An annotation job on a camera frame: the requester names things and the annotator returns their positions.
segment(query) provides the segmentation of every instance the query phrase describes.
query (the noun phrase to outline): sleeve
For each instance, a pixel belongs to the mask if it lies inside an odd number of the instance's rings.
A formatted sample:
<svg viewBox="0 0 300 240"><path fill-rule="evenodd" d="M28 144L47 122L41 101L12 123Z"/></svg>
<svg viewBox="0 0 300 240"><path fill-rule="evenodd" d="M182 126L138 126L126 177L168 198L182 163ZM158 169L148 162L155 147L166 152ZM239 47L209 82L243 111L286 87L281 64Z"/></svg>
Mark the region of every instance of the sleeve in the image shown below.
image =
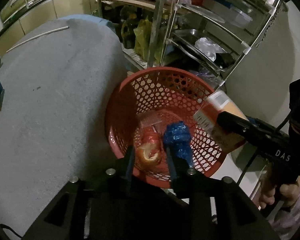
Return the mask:
<svg viewBox="0 0 300 240"><path fill-rule="evenodd" d="M269 222L281 240L289 240L300 226L300 196L290 212L280 210Z"/></svg>

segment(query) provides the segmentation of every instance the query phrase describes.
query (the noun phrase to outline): red plastic basket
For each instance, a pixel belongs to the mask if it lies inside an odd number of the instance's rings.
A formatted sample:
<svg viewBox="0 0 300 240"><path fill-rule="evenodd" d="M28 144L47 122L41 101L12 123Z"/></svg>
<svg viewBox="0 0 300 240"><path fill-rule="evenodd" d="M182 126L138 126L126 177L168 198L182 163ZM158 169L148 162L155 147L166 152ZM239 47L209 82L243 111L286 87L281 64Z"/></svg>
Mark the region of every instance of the red plastic basket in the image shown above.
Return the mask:
<svg viewBox="0 0 300 240"><path fill-rule="evenodd" d="M155 110L164 126L178 121L185 122L193 136L191 148L194 166L205 176L212 176L223 163L226 154L196 124L192 116L213 92L209 85L195 75L171 67L146 69L126 78L112 93L106 111L106 133L114 154L122 158L128 145L140 145L137 114ZM170 187L166 156L151 170L144 170L136 161L133 174L151 185Z"/></svg>

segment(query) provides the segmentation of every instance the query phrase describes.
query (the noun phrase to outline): yellow plastic bag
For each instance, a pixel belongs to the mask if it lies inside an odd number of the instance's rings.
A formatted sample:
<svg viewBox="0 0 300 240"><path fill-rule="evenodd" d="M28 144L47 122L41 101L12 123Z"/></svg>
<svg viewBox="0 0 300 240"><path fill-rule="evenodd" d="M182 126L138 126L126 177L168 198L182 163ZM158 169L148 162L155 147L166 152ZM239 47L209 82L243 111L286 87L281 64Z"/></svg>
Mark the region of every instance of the yellow plastic bag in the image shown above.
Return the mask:
<svg viewBox="0 0 300 240"><path fill-rule="evenodd" d="M145 20L140 20L138 27L133 30L136 35L134 52L140 55L144 61L148 60L151 28L152 22L150 22L147 18Z"/></svg>

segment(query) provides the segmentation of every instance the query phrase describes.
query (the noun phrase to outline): metal shelf rack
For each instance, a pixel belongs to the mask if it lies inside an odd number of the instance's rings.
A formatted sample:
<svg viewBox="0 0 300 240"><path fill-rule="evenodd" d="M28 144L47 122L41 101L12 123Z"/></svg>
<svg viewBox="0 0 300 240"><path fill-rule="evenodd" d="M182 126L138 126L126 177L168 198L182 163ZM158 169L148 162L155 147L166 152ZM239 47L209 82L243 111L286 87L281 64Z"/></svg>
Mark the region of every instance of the metal shelf rack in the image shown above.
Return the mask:
<svg viewBox="0 0 300 240"><path fill-rule="evenodd" d="M170 18L169 18L168 28L167 28L167 32L166 32L166 36L165 36L165 38L166 38L165 39L165 44L163 45L163 48L162 48L160 65L162 65L162 61L164 59L164 55L165 55L165 50L166 50L167 44L176 45L176 43L171 39L171 30L172 30L172 25L173 25L173 23L175 21L176 13L180 9L188 10L191 13L197 14L197 15L203 17L204 19L206 19L207 21L213 23L215 26L217 26L221 30L223 30L226 33L228 33L229 35L231 35L235 40L237 40L238 42L240 42L241 45L242 45L242 53L239 55L239 57L237 58L237 60L235 61L235 63L231 67L229 67L229 69L223 74L222 81L215 88L215 89L218 89L219 87L221 87L224 84L224 82L227 80L227 78L229 77L229 75L235 70L235 68L239 65L239 63L243 60L243 58L249 53L249 51L251 50L252 46L256 43L256 41L258 40L258 38L261 35L261 33L267 27L269 21L271 20L271 18L273 17L274 13L276 12L276 10L277 10L277 8L278 8L279 3L280 3L281 0L275 0L273 5L265 3L264 0L256 0L256 1L258 3L260 3L260 4L263 4L264 7L268 8L268 11L266 12L266 17L264 18L264 20L261 23L260 27L255 32L255 34L252 35L252 39L250 41L246 42L246 41L240 39L236 34L232 33L226 27L224 27L223 25L221 25L218 22L216 22L215 20L210 19L209 17L207 17L206 15L202 14L200 11L192 8L189 5L182 5L182 4L180 4L179 3L180 0L177 0L176 3L172 4L171 8L170 8ZM215 74L215 75L219 74L220 71L216 71L216 69L214 67L211 67L211 66L213 66L212 63L213 63L212 61L209 62L209 64L206 64L205 67L208 68L213 74Z"/></svg>
<svg viewBox="0 0 300 240"><path fill-rule="evenodd" d="M98 2L98 7L101 7L101 3L105 2L108 4L127 4L127 5L133 5L140 8L145 8L150 11L154 12L153 16L153 24L152 24L152 30L151 30L151 38L150 38L150 44L149 44L149 52L148 52L148 60L147 62L141 62L138 57L135 57L133 53L130 51L125 51L125 56L131 61L135 62L135 66L137 69L143 69L146 67L153 67L154 65L154 52L157 46L157 38L158 38L158 32L160 27L160 21L162 13L169 12L169 21L167 26L167 31L165 33L164 38L164 44L162 46L162 53L161 53L161 60L160 60L160 66L164 64L164 59L168 55L165 55L166 48L168 44L172 44L175 47L178 47L181 51L183 51L186 55L189 57L195 59L197 62L199 62L201 65L204 65L206 68L208 68L215 76L217 76L220 80L220 84L215 87L215 89L218 89L223 85L223 83L227 80L229 75L235 70L235 68L239 65L239 63L243 60L245 55L249 53L251 48L254 46L258 38L260 37L261 33L265 30L267 25L269 24L271 18L274 16L281 0L275 0L273 4L270 4L266 2L265 0L242 0L249 6L252 6L255 8L258 12L262 13L264 15L261 24L258 26L258 28L253 32L250 33L247 30L244 30L250 37L250 40L245 40L239 37L239 35L233 33L231 30L227 28L226 25L220 24L216 22L214 19L209 18L207 15L201 13L199 10L197 10L195 7L192 7L191 5L184 5L180 4L180 0L176 0L175 3L172 3L171 6L165 5L165 0L156 0L156 2L151 1L137 1L137 0L96 0ZM231 53L231 55L234 55L235 57L235 63L230 66L226 71L223 69L220 69L214 62L212 62L209 58L205 57L204 59L198 59L198 57L195 57L192 55L189 51L185 50L182 45L178 44L175 40L173 40L172 35L172 26L176 19L176 14L184 14L184 13L193 13L197 14L200 17L204 18L207 22L212 23L228 35L230 35L238 44L241 46L241 52L239 53L236 51L236 49L232 48L231 45L227 44L226 42L223 42L221 39L213 35L211 32L206 33L209 34L209 37L217 44L219 44L221 47Z"/></svg>

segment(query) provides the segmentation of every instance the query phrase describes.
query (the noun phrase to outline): white wall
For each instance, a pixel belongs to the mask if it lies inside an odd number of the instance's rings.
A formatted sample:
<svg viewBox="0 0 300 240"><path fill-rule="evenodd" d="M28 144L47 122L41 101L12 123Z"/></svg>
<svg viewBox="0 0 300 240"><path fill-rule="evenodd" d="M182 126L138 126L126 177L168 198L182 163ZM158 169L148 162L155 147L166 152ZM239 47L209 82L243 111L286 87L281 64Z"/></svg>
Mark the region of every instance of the white wall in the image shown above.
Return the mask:
<svg viewBox="0 0 300 240"><path fill-rule="evenodd" d="M300 12L292 1L287 6L289 11L278 14L265 40L226 82L229 96L246 115L274 126L289 113L289 84L300 78Z"/></svg>

